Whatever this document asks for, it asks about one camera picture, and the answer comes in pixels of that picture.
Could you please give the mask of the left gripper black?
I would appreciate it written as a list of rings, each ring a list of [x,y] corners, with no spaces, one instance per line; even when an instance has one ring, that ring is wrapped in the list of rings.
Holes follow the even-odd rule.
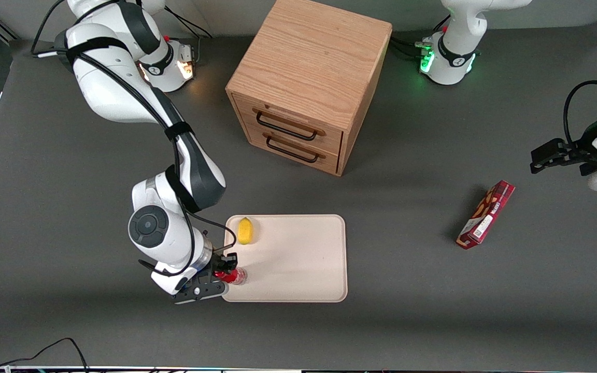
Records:
[[[531,174],[545,168],[578,165],[581,176],[590,176],[597,171],[597,148],[593,145],[597,136],[583,136],[576,141],[554,138],[531,151]]]

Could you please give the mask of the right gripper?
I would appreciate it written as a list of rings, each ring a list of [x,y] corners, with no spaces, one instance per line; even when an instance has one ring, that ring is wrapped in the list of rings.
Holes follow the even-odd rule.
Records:
[[[222,297],[228,292],[228,284],[217,281],[214,270],[235,270],[238,265],[237,253],[221,253],[212,256],[212,266],[206,265],[174,295],[174,304],[199,302],[200,300]]]

